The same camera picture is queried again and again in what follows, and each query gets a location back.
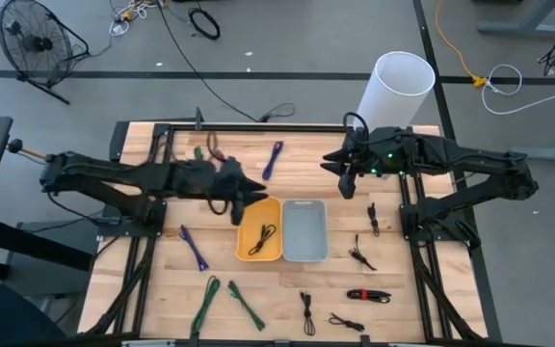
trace white cylinder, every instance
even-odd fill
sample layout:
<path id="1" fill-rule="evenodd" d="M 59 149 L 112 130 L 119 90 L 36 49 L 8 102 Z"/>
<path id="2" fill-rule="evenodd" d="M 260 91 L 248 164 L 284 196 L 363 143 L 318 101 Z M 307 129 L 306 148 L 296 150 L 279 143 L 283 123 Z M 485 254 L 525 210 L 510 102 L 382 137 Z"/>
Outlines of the white cylinder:
<path id="1" fill-rule="evenodd" d="M 357 113 L 370 132 L 377 127 L 406 127 L 434 86 L 428 62 L 408 52 L 389 52 L 379 58 L 367 82 Z M 355 120 L 355 128 L 362 126 Z"/>

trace concrete floor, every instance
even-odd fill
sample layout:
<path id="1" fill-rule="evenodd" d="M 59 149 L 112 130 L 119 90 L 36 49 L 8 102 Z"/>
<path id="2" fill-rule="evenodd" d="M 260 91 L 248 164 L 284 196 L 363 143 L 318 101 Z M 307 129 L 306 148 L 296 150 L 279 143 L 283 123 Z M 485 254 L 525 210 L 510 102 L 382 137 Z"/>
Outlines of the concrete floor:
<path id="1" fill-rule="evenodd" d="M 116 5 L 123 0 L 114 0 Z M 108 44 L 107 0 L 43 0 L 69 27 L 86 39 L 92 52 Z M 497 64 L 512 64 L 525 77 L 542 77 L 537 59 L 553 40 L 481 35 L 482 18 L 516 19 L 536 5 L 482 5 L 447 0 L 441 16 L 445 35 L 463 52 L 468 66 L 486 75 Z M 172 8 L 185 15 L 187 4 Z M 405 50 L 424 56 L 410 1 L 231 0 L 203 2 L 220 23 L 217 41 L 192 37 L 194 30 L 170 14 L 181 46 L 201 71 L 364 72 L 385 52 Z M 440 74 L 465 76 L 458 58 L 434 27 L 436 0 L 424 0 Z M 548 18 L 555 23 L 555 12 Z M 103 56 L 87 60 L 85 71 L 189 71 L 168 38 L 159 14 L 132 23 Z M 10 70 L 0 49 L 0 69 Z M 510 73 L 499 71 L 502 75 Z M 253 115 L 281 102 L 293 102 L 293 122 L 337 122 L 357 107 L 365 81 L 210 80 L 217 93 Z M 196 80 L 67 79 L 55 90 L 61 102 L 13 79 L 0 78 L 0 116 L 14 118 L 13 138 L 49 152 L 72 149 L 105 157 L 117 120 L 188 117 L 199 106 L 211 121 L 244 121 L 215 99 Z M 444 85 L 459 143 L 466 147 L 555 147 L 555 100 L 511 116 L 495 116 L 481 103 L 480 91 L 468 85 Z M 506 98 L 489 96 L 495 109 L 512 109 L 555 93 L 555 86 L 525 86 Z M 440 124 L 431 93 L 413 123 Z M 531 160 L 541 189 L 523 202 L 495 200 L 475 208 L 483 239 L 489 280 L 505 341 L 555 346 L 555 163 Z M 0 221 L 57 221 L 70 216 L 40 192 L 40 167 L 5 155 L 0 167 Z M 472 177 L 474 183 L 481 177 Z M 14 189 L 10 196 L 6 192 Z M 100 204 L 78 195 L 63 195 L 71 208 L 92 213 Z M 78 312 L 68 317 L 73 320 Z"/>

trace wooden table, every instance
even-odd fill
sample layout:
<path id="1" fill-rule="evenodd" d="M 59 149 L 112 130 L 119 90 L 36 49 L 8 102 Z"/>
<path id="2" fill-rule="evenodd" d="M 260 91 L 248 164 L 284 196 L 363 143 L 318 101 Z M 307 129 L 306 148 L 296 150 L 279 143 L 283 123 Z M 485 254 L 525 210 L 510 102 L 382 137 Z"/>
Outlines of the wooden table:
<path id="1" fill-rule="evenodd" d="M 153 125 L 130 123 L 121 163 L 139 164 L 146 160 Z M 437 134 L 438 128 L 416 126 L 415 131 Z M 397 176 L 358 178 L 355 197 L 344 200 L 337 190 L 338 177 L 319 167 L 324 154 L 341 147 L 343 134 L 218 131 L 217 135 L 220 149 L 235 156 L 245 174 L 259 182 L 263 182 L 261 173 L 274 142 L 285 142 L 273 176 L 265 182 L 267 192 L 277 199 L 315 198 L 325 202 L 330 257 L 319 263 L 288 262 L 282 258 L 272 262 L 240 261 L 235 256 L 237 230 L 227 214 L 214 215 L 206 201 L 171 199 L 165 229 L 154 253 L 142 337 L 188 338 L 207 279 L 216 276 L 222 287 L 208 311 L 200 333 L 202 339 L 359 341 L 358 332 L 329 324 L 330 313 L 334 312 L 364 324 L 372 341 L 424 340 L 410 248 L 403 239 L 397 211 L 402 200 Z M 206 136 L 203 131 L 177 131 L 177 159 L 194 158 L 195 146 L 202 146 L 206 154 Z M 448 174 L 424 176 L 423 181 L 430 197 L 453 192 Z M 376 203 L 382 231 L 378 238 L 372 233 L 366 211 L 372 202 Z M 180 225 L 193 233 L 210 271 L 198 271 L 189 246 L 178 236 Z M 348 254 L 356 234 L 361 252 L 378 271 L 369 271 Z M 95 262 L 79 332 L 95 324 L 119 292 L 129 242 L 121 238 Z M 449 241 L 436 242 L 436 247 L 447 296 L 472 329 L 486 335 L 467 249 Z M 229 280 L 237 283 L 246 301 L 267 324 L 264 331 L 259 332 L 239 302 L 229 296 Z M 347 290 L 361 287 L 388 291 L 393 295 L 391 302 L 383 305 L 346 298 Z M 304 334 L 301 290 L 312 294 L 315 336 Z M 439 336 L 436 303 L 429 291 L 428 296 Z M 134 301 L 131 299 L 128 312 L 132 312 Z M 126 315 L 128 329 L 132 315 Z"/>

